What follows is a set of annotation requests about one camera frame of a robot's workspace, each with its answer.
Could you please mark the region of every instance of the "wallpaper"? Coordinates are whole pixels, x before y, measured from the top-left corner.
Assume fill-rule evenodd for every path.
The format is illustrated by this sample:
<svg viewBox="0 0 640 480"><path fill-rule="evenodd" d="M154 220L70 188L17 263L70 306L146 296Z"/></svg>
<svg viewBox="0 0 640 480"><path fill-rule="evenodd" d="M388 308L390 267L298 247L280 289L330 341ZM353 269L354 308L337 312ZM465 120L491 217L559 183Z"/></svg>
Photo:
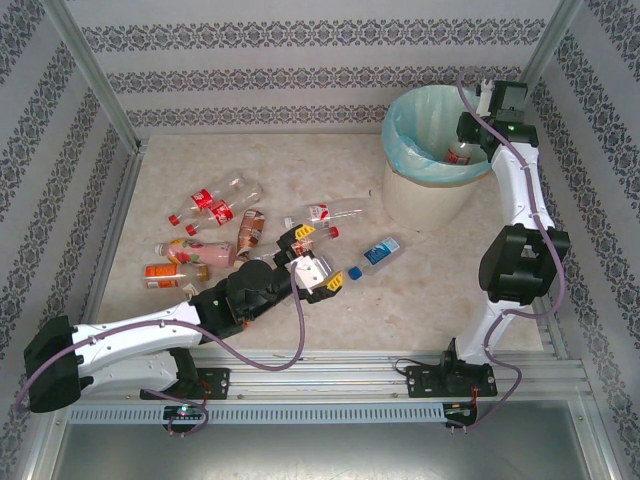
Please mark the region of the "wallpaper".
<svg viewBox="0 0 640 480"><path fill-rule="evenodd" d="M29 416L22 352L50 317L77 322L129 157L41 5L0 1L0 479Z"/></svg>
<svg viewBox="0 0 640 480"><path fill-rule="evenodd" d="M531 96L547 205L571 235L558 320L624 478L640 478L640 2L588 1Z"/></svg>
<svg viewBox="0 0 640 480"><path fill-rule="evenodd" d="M69 1L141 138L376 132L462 67L515 79L558 0ZM477 76L469 75L469 84Z"/></svg>

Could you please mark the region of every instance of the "clear plastic bottle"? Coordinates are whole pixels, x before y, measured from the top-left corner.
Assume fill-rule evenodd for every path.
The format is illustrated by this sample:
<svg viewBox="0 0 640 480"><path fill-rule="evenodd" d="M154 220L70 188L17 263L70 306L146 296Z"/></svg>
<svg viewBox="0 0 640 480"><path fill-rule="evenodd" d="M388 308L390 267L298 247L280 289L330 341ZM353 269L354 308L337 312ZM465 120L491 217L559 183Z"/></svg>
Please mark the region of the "clear plastic bottle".
<svg viewBox="0 0 640 480"><path fill-rule="evenodd" d="M454 165L469 165L472 153L472 144L454 140L451 142L451 145L449 145L444 161L446 163L453 163Z"/></svg>
<svg viewBox="0 0 640 480"><path fill-rule="evenodd" d="M201 230L218 228L237 215L244 213L262 196L262 186L255 181L247 182L239 190L234 190L223 200L214 202L211 208L206 209L207 216L197 222L187 225L185 228L191 236Z"/></svg>
<svg viewBox="0 0 640 480"><path fill-rule="evenodd" d="M195 263L216 268L231 267L236 254L232 243L198 243L188 238L178 238L170 243L158 243L155 251L175 264Z"/></svg>
<svg viewBox="0 0 640 480"><path fill-rule="evenodd" d="M206 265L147 265L143 270L144 286L156 288L185 288L202 285L209 280L209 268Z"/></svg>
<svg viewBox="0 0 640 480"><path fill-rule="evenodd" d="M349 269L349 277L357 280L362 275L373 275L402 255L404 249L404 243L398 237L385 238L364 252L360 262Z"/></svg>
<svg viewBox="0 0 640 480"><path fill-rule="evenodd" d="M293 215L285 217L284 226L293 228L300 223L306 223L320 229L359 223L365 218L368 202L366 198L343 198L332 202L306 205Z"/></svg>
<svg viewBox="0 0 640 480"><path fill-rule="evenodd" d="M227 199L232 192L241 190L246 183L240 172L230 172L213 185L194 192L176 213L169 216L169 221L172 225L178 225L181 221L197 218L203 210L211 208L214 202Z"/></svg>
<svg viewBox="0 0 640 480"><path fill-rule="evenodd" d="M313 250L327 240L338 238L340 232L336 227L330 229L320 229L312 232L301 240L298 240L292 245L293 250L298 255L302 255L304 252ZM280 251L278 245L259 245L249 252L249 260L262 260L263 262L271 262L273 257Z"/></svg>

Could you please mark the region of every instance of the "beige floor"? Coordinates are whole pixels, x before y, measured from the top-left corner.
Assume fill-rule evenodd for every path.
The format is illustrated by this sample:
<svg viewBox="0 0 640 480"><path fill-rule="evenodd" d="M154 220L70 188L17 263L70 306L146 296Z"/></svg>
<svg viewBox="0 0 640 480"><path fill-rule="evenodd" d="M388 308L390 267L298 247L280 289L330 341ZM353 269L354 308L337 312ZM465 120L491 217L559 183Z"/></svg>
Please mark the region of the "beige floor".
<svg viewBox="0 0 640 480"><path fill-rule="evenodd" d="M373 277L346 280L343 291L317 305L303 304L307 348L345 350L441 350L468 324L479 298L478 264L502 227L496 179L481 181L468 205L436 233L399 227L380 199L385 156L378 135L192 135L154 136L120 239L98 315L111 322L162 310L180 301L175 292L145 290L143 265L162 263L157 242L183 236L167 216L192 191L231 168L263 184L258 204L267 215L263 241L284 230L278 218L292 207L342 197L367 197L371 221L345 227L323 252L348 269L358 255L389 234L406 253ZM235 242L239 220L205 232L203 241ZM211 284L231 270L213 272ZM295 307L278 305L228 339L235 347L294 348ZM499 349L541 350L535 323L515 320Z"/></svg>

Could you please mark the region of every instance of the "light blue trash bag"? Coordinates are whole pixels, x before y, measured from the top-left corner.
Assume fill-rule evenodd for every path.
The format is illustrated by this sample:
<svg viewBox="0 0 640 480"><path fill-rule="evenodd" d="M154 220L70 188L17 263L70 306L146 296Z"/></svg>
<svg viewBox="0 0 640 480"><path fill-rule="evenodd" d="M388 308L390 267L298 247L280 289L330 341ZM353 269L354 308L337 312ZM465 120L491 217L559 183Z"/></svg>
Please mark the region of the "light blue trash bag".
<svg viewBox="0 0 640 480"><path fill-rule="evenodd" d="M467 98L477 108L472 91ZM434 85L398 97L389 107L382 126L382 144L393 170L428 184L468 183L491 169L487 156L475 145L469 165L443 160L454 140L460 114L466 111L456 87Z"/></svg>

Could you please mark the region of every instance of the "blue bottle cap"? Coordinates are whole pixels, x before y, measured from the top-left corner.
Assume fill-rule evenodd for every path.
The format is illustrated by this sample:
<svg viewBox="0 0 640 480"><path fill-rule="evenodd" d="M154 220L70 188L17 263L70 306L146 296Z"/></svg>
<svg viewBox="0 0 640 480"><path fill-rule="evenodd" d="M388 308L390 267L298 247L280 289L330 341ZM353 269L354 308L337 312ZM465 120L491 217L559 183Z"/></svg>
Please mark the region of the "blue bottle cap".
<svg viewBox="0 0 640 480"><path fill-rule="evenodd" d="M362 276L362 271L360 271L358 267L353 267L349 269L348 273L349 273L349 277L351 277L351 280L357 280Z"/></svg>

